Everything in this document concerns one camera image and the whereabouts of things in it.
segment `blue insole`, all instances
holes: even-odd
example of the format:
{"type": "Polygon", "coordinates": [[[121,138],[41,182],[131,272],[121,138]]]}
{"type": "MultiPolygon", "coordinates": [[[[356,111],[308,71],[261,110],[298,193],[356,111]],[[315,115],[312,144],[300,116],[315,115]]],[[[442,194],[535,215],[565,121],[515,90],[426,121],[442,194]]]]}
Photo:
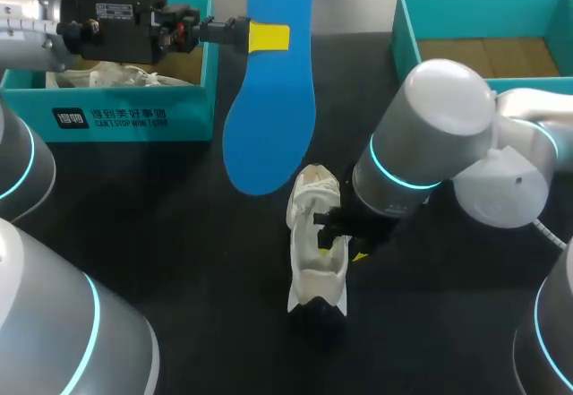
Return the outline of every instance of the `blue insole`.
{"type": "Polygon", "coordinates": [[[249,56],[223,132],[231,182],[243,193],[263,195],[293,175],[314,131],[312,0],[247,0],[247,15],[260,23],[290,26],[288,51],[249,56]]]}

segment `teal box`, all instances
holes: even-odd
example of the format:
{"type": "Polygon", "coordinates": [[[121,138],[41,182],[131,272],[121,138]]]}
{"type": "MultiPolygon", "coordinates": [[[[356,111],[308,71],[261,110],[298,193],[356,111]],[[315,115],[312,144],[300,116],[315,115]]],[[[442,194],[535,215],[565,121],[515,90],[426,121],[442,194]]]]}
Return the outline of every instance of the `teal box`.
{"type": "MultiPolygon", "coordinates": [[[[168,2],[199,8],[201,18],[212,14],[212,0],[168,2]]],[[[46,142],[207,141],[213,128],[218,46],[205,43],[202,50],[201,84],[196,86],[46,89],[44,73],[7,71],[0,88],[8,107],[46,142]],[[57,113],[77,114],[78,109],[88,127],[62,129],[57,113]]]]}
{"type": "Polygon", "coordinates": [[[422,62],[418,40],[544,38],[561,77],[488,79],[492,89],[573,94],[573,0],[398,0],[392,50],[402,82],[422,62]]]}

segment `white shoe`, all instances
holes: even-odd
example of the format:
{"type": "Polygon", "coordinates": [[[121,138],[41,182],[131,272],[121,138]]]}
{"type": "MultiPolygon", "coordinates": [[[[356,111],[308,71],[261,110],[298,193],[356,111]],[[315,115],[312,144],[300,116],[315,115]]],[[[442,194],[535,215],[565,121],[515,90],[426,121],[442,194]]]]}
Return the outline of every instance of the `white shoe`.
{"type": "Polygon", "coordinates": [[[183,80],[147,73],[135,65],[100,62],[89,70],[47,73],[47,88],[117,88],[149,86],[192,86],[183,80]]]}
{"type": "Polygon", "coordinates": [[[314,213],[327,213],[340,205],[338,180],[322,165],[309,165],[298,175],[286,209],[291,229],[290,260],[293,281],[287,310],[313,309],[313,319],[332,321],[325,313],[346,317],[346,270],[349,237],[339,236],[329,250],[318,246],[323,228],[313,223],[314,213]]]}

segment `black work surface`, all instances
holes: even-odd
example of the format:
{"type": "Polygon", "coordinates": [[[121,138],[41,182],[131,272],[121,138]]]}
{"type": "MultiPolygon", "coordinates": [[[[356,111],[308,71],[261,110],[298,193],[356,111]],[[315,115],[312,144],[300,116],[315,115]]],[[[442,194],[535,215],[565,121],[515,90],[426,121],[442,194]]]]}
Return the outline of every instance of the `black work surface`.
{"type": "MultiPolygon", "coordinates": [[[[313,40],[317,125],[304,164],[341,176],[357,159],[398,88],[388,44],[385,34],[313,40]]],[[[471,220],[449,184],[351,267],[345,339],[324,353],[289,333],[292,182],[243,196],[223,166],[244,68],[221,49],[210,145],[51,145],[55,191],[21,228],[147,316],[166,394],[518,395],[514,330],[558,252],[534,228],[471,220]]],[[[553,181],[542,217],[567,238],[571,186],[553,181]]]]}

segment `cable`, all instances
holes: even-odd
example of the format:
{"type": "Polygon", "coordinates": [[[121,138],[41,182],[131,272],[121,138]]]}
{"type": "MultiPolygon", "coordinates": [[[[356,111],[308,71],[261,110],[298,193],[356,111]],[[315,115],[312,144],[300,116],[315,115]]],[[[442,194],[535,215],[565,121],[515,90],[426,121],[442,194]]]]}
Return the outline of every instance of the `cable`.
{"type": "Polygon", "coordinates": [[[563,243],[555,234],[553,234],[539,219],[534,220],[534,226],[541,231],[541,233],[549,238],[552,243],[557,245],[561,250],[566,250],[567,245],[563,243]]]}
{"type": "Polygon", "coordinates": [[[0,30],[24,30],[37,32],[38,34],[58,35],[56,21],[40,21],[30,19],[7,19],[0,18],[0,30]]]}

